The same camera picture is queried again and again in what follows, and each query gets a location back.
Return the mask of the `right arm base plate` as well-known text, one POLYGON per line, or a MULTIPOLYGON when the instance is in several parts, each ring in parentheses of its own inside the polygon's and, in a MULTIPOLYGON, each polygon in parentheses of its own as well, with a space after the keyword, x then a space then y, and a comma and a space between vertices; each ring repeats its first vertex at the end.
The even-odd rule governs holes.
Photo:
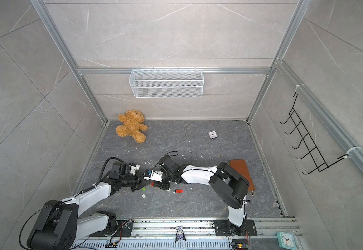
POLYGON ((238 227, 228 220, 215 220, 212 224, 216 236, 257 236, 257 229, 253 220, 244 220, 243 224, 238 227))

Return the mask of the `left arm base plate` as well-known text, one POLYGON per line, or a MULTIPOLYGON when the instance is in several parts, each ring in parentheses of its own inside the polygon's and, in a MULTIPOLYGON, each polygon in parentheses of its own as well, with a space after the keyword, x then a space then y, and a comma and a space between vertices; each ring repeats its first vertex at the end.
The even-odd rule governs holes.
POLYGON ((91 234, 92 237, 129 237, 133 229, 134 220, 117 220, 112 227, 107 226, 103 231, 91 234))

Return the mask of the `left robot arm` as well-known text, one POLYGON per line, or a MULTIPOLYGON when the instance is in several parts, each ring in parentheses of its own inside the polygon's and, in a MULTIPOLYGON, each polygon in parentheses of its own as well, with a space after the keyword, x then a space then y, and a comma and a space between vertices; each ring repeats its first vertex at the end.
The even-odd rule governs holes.
POLYGON ((125 163, 114 158, 112 169, 100 173, 98 181, 91 187, 69 198, 50 200, 37 212, 39 215, 27 239, 27 250, 69 250, 83 237, 101 233, 112 237, 127 226, 116 220, 116 214, 97 211, 81 218, 90 207, 105 200, 122 187, 133 191, 140 188, 142 175, 140 165, 125 163))

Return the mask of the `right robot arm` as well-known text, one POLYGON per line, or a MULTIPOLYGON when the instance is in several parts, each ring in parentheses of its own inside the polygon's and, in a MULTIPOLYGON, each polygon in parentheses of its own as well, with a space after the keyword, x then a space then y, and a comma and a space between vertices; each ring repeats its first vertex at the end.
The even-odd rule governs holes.
POLYGON ((214 189, 228 207, 228 220, 241 227, 246 218, 245 204, 250 183, 242 174, 226 162, 213 167, 179 165, 169 155, 164 155, 157 165, 146 171, 146 179, 168 190, 170 183, 203 184, 214 189))

